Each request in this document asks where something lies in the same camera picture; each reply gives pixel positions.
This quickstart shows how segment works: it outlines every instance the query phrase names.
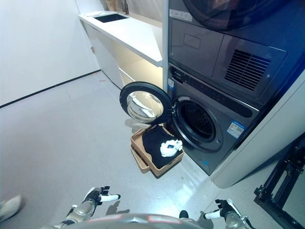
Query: washing machine door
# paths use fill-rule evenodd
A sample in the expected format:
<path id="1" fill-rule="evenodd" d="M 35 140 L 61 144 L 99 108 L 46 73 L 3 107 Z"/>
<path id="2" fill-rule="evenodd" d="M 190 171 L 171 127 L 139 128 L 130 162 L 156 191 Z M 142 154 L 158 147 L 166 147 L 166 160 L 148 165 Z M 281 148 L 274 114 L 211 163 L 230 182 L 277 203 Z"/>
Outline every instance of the washing machine door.
<path id="1" fill-rule="evenodd" d="M 286 0 L 183 0 L 189 13 L 204 27 L 230 31 L 274 13 Z"/>
<path id="2" fill-rule="evenodd" d="M 125 85 L 120 93 L 120 103 L 131 118 L 141 123 L 165 123 L 173 113 L 172 100 L 168 94 L 146 82 Z"/>

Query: sink basin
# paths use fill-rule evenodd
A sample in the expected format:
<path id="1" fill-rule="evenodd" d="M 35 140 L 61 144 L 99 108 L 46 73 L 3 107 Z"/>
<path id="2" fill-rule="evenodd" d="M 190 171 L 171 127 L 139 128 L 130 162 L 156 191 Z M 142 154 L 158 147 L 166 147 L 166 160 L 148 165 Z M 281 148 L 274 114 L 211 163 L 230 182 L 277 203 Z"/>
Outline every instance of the sink basin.
<path id="1" fill-rule="evenodd" d="M 110 22 L 110 21 L 122 20 L 122 19 L 126 19 L 126 18 L 128 18 L 128 17 L 122 16 L 118 13 L 109 14 L 109 15 L 100 16 L 100 17 L 95 17 L 96 20 L 99 20 L 103 23 Z"/>

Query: shoe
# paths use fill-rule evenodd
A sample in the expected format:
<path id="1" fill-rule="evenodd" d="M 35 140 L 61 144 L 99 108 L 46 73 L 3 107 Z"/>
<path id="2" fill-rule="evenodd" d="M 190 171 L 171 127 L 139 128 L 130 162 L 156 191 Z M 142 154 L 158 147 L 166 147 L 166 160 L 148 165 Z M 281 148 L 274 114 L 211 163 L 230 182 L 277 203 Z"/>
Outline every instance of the shoe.
<path id="1" fill-rule="evenodd" d="M 179 218 L 189 218 L 189 214 L 187 213 L 186 210 L 182 210 L 179 214 Z"/>
<path id="2" fill-rule="evenodd" d="M 22 196 L 16 196 L 0 203 L 0 222 L 15 215 L 22 205 Z"/>

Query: cardboard box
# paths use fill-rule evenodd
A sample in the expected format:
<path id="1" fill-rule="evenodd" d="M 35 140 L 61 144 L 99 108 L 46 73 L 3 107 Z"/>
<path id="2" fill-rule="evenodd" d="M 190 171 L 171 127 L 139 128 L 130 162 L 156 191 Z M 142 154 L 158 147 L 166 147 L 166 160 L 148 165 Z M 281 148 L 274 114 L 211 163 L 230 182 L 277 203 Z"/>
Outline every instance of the cardboard box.
<path id="1" fill-rule="evenodd" d="M 146 173 L 147 171 L 151 170 L 156 177 L 160 177 L 181 161 L 184 151 L 182 150 L 182 153 L 180 153 L 179 156 L 176 157 L 171 163 L 163 166 L 162 168 L 157 168 L 152 162 L 152 156 L 145 151 L 142 141 L 142 135 L 151 128 L 152 126 L 147 129 L 140 129 L 132 135 L 131 152 L 142 173 Z M 163 129 L 166 133 L 172 135 L 164 127 Z"/>

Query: energy label sticker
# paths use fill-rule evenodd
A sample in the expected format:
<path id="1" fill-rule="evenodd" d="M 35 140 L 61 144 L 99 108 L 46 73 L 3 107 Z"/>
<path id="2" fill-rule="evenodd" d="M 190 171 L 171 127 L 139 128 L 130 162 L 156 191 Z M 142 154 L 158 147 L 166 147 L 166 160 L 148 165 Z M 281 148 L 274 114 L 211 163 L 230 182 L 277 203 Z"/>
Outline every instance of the energy label sticker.
<path id="1" fill-rule="evenodd" d="M 236 121 L 233 121 L 229 126 L 227 132 L 235 138 L 238 138 L 242 132 L 245 130 L 245 127 L 239 124 Z"/>

